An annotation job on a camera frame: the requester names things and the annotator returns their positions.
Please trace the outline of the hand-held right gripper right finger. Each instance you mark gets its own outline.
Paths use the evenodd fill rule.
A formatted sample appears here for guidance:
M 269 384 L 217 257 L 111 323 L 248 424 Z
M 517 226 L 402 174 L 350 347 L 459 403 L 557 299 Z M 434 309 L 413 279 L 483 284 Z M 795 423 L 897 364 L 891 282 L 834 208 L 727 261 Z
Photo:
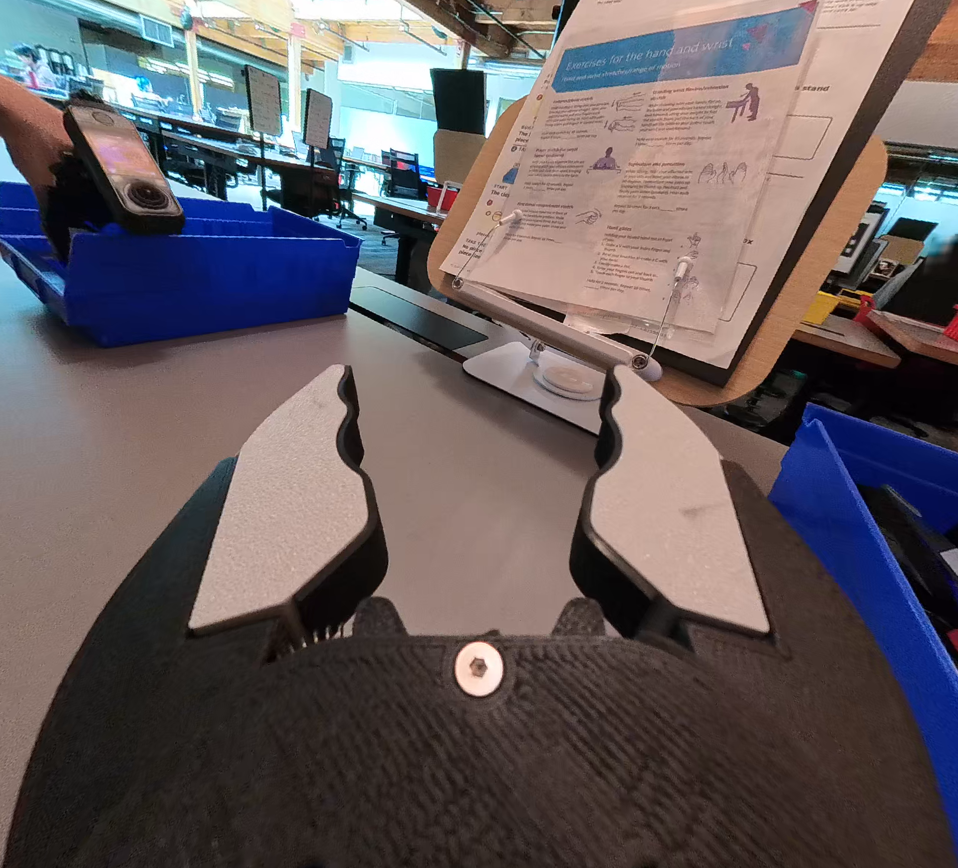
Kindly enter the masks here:
M 715 446 L 625 365 L 606 374 L 600 420 L 569 557 L 581 594 L 625 638 L 689 624 L 769 635 Z

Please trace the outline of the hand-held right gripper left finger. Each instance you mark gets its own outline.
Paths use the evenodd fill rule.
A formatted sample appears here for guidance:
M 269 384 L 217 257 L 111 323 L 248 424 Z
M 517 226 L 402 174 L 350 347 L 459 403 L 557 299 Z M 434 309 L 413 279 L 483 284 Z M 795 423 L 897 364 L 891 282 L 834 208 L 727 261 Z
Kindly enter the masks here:
M 388 569 L 360 407 L 334 364 L 256 428 L 237 456 L 194 607 L 193 635 L 277 622 L 291 640 L 333 635 Z

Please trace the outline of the blue plastic bin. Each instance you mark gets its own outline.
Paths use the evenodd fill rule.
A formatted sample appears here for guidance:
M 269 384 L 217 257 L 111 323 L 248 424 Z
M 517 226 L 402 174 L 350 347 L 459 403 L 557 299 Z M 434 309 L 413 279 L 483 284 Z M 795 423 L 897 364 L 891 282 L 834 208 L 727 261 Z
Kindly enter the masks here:
M 860 487 L 888 484 L 944 534 L 956 524 L 956 452 L 813 404 L 770 500 L 846 592 L 904 690 L 956 833 L 957 674 Z
M 3 182 L 2 258 L 54 316 L 103 348 L 347 311 L 358 237 L 275 206 L 180 203 L 179 235 L 86 227 L 62 263 L 29 186 Z

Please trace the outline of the grey desk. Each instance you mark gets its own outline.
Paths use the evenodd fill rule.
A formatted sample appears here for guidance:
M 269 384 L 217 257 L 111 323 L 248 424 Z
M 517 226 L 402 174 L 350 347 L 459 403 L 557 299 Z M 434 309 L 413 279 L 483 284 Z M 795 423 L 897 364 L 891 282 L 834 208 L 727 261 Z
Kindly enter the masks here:
M 214 467 L 335 363 L 415 634 L 544 634 L 593 438 L 357 311 L 104 350 L 2 266 L 2 843 L 50 701 L 105 603 Z

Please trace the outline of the person's left hand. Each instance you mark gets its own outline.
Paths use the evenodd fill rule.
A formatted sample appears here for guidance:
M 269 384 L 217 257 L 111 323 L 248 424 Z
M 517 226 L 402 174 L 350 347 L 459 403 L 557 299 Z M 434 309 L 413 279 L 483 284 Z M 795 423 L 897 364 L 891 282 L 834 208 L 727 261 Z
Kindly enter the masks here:
M 19 174 L 30 185 L 39 204 L 53 189 L 54 170 L 73 153 L 63 114 L 24 85 L 1 79 L 1 138 Z

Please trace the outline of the upright panel on stand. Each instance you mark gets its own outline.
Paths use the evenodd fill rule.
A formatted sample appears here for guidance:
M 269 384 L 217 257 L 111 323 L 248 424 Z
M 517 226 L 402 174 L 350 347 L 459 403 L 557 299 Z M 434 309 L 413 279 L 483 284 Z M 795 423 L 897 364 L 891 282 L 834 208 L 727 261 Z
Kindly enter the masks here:
M 309 87 L 305 92 L 302 138 L 311 149 L 329 148 L 333 103 L 329 95 Z
M 282 135 L 281 83 L 270 72 L 246 64 L 243 68 L 249 127 L 262 136 Z

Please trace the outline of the wooden document stand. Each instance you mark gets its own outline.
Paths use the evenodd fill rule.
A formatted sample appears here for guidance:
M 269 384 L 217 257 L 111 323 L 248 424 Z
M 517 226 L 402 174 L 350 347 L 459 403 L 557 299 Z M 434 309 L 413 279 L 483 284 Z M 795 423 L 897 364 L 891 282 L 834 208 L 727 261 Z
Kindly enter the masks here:
M 485 146 L 485 74 L 431 68 L 437 130 L 433 137 L 438 184 L 462 184 Z
M 845 178 L 835 199 L 797 265 L 784 280 L 784 287 L 775 298 L 770 314 L 762 321 L 755 339 L 742 359 L 744 369 L 732 374 L 725 385 L 714 385 L 696 378 L 667 363 L 665 353 L 672 336 L 654 354 L 664 366 L 664 374 L 653 388 L 675 405 L 714 407 L 730 403 L 756 388 L 771 372 L 794 331 L 800 326 L 819 287 L 828 273 L 827 258 L 838 256 L 844 239 L 870 206 L 871 197 L 880 186 L 880 163 L 887 153 L 880 138 L 872 134 L 856 165 Z

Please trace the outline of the exercise sheet with blue banner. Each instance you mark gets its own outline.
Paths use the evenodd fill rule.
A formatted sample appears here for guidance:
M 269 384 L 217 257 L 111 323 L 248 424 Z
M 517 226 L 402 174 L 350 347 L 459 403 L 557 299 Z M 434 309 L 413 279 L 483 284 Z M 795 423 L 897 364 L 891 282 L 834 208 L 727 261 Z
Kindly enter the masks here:
M 714 333 L 822 4 L 570 34 L 444 270 L 601 319 Z

